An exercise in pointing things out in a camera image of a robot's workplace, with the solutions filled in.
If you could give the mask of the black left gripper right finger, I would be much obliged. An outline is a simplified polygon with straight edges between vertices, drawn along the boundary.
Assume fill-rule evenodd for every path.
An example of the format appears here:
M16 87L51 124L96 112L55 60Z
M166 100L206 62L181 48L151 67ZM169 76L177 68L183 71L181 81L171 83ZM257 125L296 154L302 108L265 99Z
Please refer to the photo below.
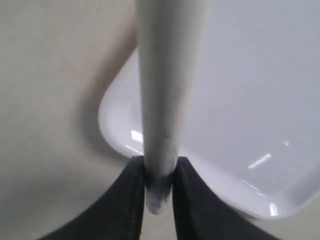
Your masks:
M275 237L223 202L179 157L173 174L172 205L179 240L273 240Z

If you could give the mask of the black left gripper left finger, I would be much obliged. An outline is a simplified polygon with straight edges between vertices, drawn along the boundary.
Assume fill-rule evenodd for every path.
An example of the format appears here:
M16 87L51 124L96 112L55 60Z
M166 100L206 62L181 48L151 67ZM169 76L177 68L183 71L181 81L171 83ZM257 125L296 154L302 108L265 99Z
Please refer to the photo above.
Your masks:
M93 205L43 239L138 240L144 206L144 162L142 156L134 156Z

